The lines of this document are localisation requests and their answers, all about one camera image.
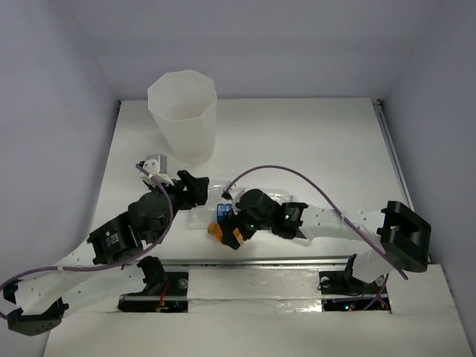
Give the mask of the orange textured juice bottle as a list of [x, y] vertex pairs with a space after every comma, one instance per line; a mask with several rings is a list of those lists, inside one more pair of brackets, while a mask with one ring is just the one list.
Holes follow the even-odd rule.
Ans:
[[223, 228], [219, 223], [209, 224], [208, 234], [214, 237], [221, 244], [226, 245], [233, 250], [237, 250], [245, 241], [238, 228]]

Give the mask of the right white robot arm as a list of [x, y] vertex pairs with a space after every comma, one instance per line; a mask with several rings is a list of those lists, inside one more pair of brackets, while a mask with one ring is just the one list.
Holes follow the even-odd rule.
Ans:
[[208, 233], [233, 250], [258, 231], [283, 239], [346, 239], [365, 242], [369, 251], [351, 254], [341, 271], [319, 274], [325, 295], [370, 294], [378, 279], [392, 271], [423, 273], [428, 269], [431, 225], [398, 201], [381, 210], [326, 209], [304, 202], [279, 203], [258, 189], [239, 194], [232, 208], [208, 227]]

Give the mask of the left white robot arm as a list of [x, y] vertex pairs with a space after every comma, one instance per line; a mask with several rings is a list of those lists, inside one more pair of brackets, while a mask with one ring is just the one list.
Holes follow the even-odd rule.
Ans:
[[145, 174], [149, 192], [127, 211], [89, 234], [56, 265], [35, 268], [1, 285], [15, 309], [1, 318], [9, 330], [41, 335], [87, 306], [131, 296], [163, 298], [170, 288], [167, 273], [151, 250], [160, 244], [180, 210], [208, 200], [209, 178], [180, 170], [173, 180]]

